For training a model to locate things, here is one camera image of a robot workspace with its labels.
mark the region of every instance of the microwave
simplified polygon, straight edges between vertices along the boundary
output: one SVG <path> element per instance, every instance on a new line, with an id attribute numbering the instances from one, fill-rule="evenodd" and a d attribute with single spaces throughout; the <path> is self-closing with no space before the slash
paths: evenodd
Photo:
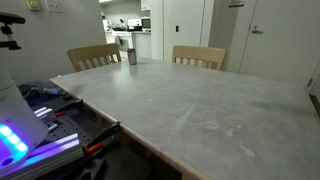
<path id="1" fill-rule="evenodd" d="M 141 17 L 142 31 L 151 32 L 151 18 Z"/>

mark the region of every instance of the white appliance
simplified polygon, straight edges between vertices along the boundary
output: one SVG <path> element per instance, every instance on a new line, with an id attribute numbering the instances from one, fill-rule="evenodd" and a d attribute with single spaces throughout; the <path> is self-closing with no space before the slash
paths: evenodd
<path id="1" fill-rule="evenodd" d="M 116 36 L 119 36 L 120 38 L 119 51 L 120 51 L 121 59 L 126 61 L 128 60 L 128 54 L 127 54 L 128 49 L 135 48 L 133 34 L 132 32 L 125 32 L 125 31 L 112 31 L 113 42 L 111 43 L 115 42 L 114 38 Z"/>
<path id="2" fill-rule="evenodd" d="M 151 32 L 151 18 L 141 17 L 142 31 Z"/>
<path id="3" fill-rule="evenodd" d="M 107 19 L 103 19 L 103 20 L 102 20 L 102 23 L 103 23 L 103 29 L 104 29 L 104 31 L 109 31 L 110 26 L 111 26 L 111 21 L 110 21 L 110 20 L 107 20 Z"/>
<path id="4" fill-rule="evenodd" d="M 142 31 L 141 19 L 128 19 L 128 31 Z"/>

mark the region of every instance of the white wall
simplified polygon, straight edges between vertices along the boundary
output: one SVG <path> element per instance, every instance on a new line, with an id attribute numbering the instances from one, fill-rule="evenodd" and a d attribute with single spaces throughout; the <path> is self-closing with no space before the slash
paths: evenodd
<path id="1" fill-rule="evenodd" d="M 128 23 L 128 19 L 138 19 L 142 16 L 150 16 L 150 11 L 141 11 L 140 0 L 115 1 L 101 4 L 101 12 L 107 20 L 120 24 L 120 19 Z"/>
<path id="2" fill-rule="evenodd" d="M 201 40 L 200 40 L 200 46 L 203 46 L 203 47 L 209 46 L 214 3 L 215 3 L 215 0 L 204 1 Z"/>
<path id="3" fill-rule="evenodd" d="M 237 21 L 238 9 L 229 8 L 231 0 L 215 0 L 211 24 L 209 47 L 226 49 L 226 56 L 222 66 L 226 70 L 229 64 L 229 52 Z"/>
<path id="4" fill-rule="evenodd" d="M 163 0 L 150 0 L 151 8 L 151 55 L 163 60 Z"/>
<path id="5" fill-rule="evenodd" d="M 245 5 L 238 9 L 236 24 L 232 36 L 228 57 L 227 71 L 239 73 L 243 52 L 248 37 L 256 0 L 246 0 Z"/>
<path id="6" fill-rule="evenodd" d="M 0 49 L 0 60 L 7 65 L 18 84 L 74 72 L 66 54 L 68 48 L 105 43 L 98 0 L 60 0 L 63 13 L 49 13 L 45 1 L 41 11 L 29 11 L 24 0 L 1 0 L 0 12 L 18 14 L 26 24 L 12 25 L 18 51 Z M 7 40 L 0 34 L 0 40 Z"/>

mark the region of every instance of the kitchen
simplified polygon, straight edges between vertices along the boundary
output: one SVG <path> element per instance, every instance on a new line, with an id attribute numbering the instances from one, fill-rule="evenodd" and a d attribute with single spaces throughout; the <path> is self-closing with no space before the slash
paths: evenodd
<path id="1" fill-rule="evenodd" d="M 138 58 L 151 58 L 149 0 L 100 0 L 107 43 L 119 44 L 122 60 L 134 48 Z"/>

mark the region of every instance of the door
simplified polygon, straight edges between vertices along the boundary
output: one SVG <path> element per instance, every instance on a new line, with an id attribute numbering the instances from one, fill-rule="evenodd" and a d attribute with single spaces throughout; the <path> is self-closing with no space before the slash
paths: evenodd
<path id="1" fill-rule="evenodd" d="M 307 86 L 320 61 L 319 0 L 257 0 L 240 73 Z"/>
<path id="2" fill-rule="evenodd" d="M 164 0 L 164 60 L 174 45 L 200 46 L 205 0 Z"/>

